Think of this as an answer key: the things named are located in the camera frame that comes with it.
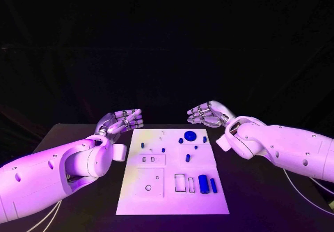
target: black background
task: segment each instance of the black background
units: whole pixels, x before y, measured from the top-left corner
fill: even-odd
[[[0,4],[2,164],[57,123],[142,108],[185,124],[216,100],[334,137],[334,3],[258,0]]]

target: blue object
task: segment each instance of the blue object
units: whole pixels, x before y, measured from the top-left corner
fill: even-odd
[[[186,162],[191,161],[191,154],[188,154],[188,157],[186,157]]]
[[[211,186],[212,186],[212,191],[214,193],[218,193],[218,188],[216,188],[216,183],[215,183],[215,179],[211,179]]]
[[[199,176],[199,181],[201,181],[201,193],[202,194],[211,193],[209,184],[208,184],[208,176],[206,175],[201,175]]]
[[[191,142],[192,141],[195,141],[196,140],[196,133],[193,132],[193,131],[188,131],[186,133],[185,133],[185,138],[186,138],[186,140],[189,140]]]

